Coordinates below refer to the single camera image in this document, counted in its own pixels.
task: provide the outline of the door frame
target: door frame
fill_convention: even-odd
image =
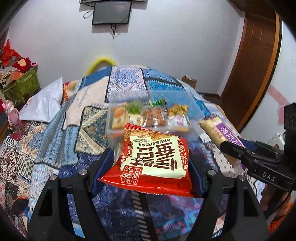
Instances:
[[[259,89],[253,103],[251,104],[251,106],[248,109],[247,113],[244,115],[243,119],[241,120],[241,122],[237,126],[238,132],[242,132],[242,130],[245,128],[245,126],[248,124],[250,119],[255,114],[259,104],[261,103],[261,101],[262,101],[262,99],[263,99],[263,97],[264,97],[264,95],[265,95],[265,93],[267,91],[267,88],[268,88],[268,86],[270,84],[270,81],[272,79],[272,76],[273,76],[277,61],[278,61],[280,44],[281,44],[281,19],[280,19],[279,15],[277,13],[275,13],[275,14],[276,14],[276,32],[275,32],[274,48],[272,50],[271,60],[270,60],[270,63],[268,65],[267,72],[266,72],[266,75],[265,75],[264,80],[262,82],[262,85],[261,85],[261,87],[260,87],[260,89]],[[223,100],[223,97],[225,97],[225,95],[227,93],[227,89],[228,89],[229,84],[231,82],[231,79],[232,79],[232,77],[234,75],[235,68],[237,66],[237,62],[238,62],[240,54],[242,52],[242,47],[243,47],[245,34],[246,34],[246,29],[247,29],[247,22],[248,22],[248,20],[245,17],[245,19],[244,19],[244,27],[243,27],[243,32],[242,32],[242,38],[241,38],[241,41],[240,41],[239,49],[238,49],[238,52],[237,52],[235,62],[234,62],[233,67],[232,67],[232,71],[231,71],[230,76],[228,78],[227,84],[226,84],[226,86],[225,86],[225,88],[223,90],[223,93],[221,95],[222,100]]]

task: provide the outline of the pink toy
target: pink toy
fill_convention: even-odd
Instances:
[[[38,66],[38,63],[36,63],[36,62],[35,63],[31,63],[31,66],[32,67],[37,67]]]
[[[11,127],[16,127],[19,123],[19,112],[14,107],[13,102],[11,100],[6,100],[6,103],[3,103],[2,107],[6,112],[9,125]]]

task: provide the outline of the plastic container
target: plastic container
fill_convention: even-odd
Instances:
[[[151,112],[149,109],[149,105],[154,103],[160,99],[165,99],[167,104],[164,106],[156,106],[151,107]],[[133,106],[126,106],[126,103],[132,103]],[[178,122],[178,120],[172,121],[169,119],[168,110],[174,104],[179,105],[188,105],[187,116],[185,117],[185,125],[182,122]],[[117,92],[113,91],[110,93],[110,102],[109,102],[109,111],[107,115],[106,122],[106,135],[109,143],[112,148],[118,147],[118,143],[122,143],[124,128],[114,129],[115,121],[114,121],[114,112],[119,111],[119,114],[122,114],[124,111],[123,108],[128,112],[137,112],[140,114],[145,114],[144,120],[142,121],[142,125],[139,124],[141,120],[133,120],[133,118],[125,117],[125,122],[129,122],[132,124],[138,124],[139,126],[143,126],[149,128],[154,131],[162,132],[162,133],[171,133],[171,132],[188,132],[191,128],[193,128],[190,124],[189,120],[192,119],[202,119],[204,115],[198,105],[194,102],[194,99],[188,94],[186,91],[158,91],[158,90],[147,90],[147,91],[126,91],[126,92]]]

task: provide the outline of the wrapped snack bar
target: wrapped snack bar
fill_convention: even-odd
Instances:
[[[218,148],[224,141],[229,141],[238,146],[245,147],[231,129],[216,115],[210,115],[199,122],[202,129],[212,139]],[[231,165],[236,165],[237,159],[224,154]]]
[[[144,193],[194,197],[188,164],[184,138],[128,123],[119,159],[99,180]]]

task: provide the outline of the stuffed toy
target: stuffed toy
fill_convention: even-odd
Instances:
[[[77,84],[77,80],[64,84],[63,97],[65,101],[68,101],[70,97],[73,95],[76,84]]]
[[[14,107],[13,102],[11,100],[6,100],[6,103],[3,103],[2,107],[7,115],[9,125],[11,127],[16,127],[19,123],[19,112]]]
[[[38,63],[36,63],[36,62],[31,63],[31,66],[32,66],[32,67],[37,67],[37,66],[38,66]]]
[[[31,60],[29,58],[21,58],[19,59],[12,67],[17,68],[21,73],[26,73],[30,70]]]

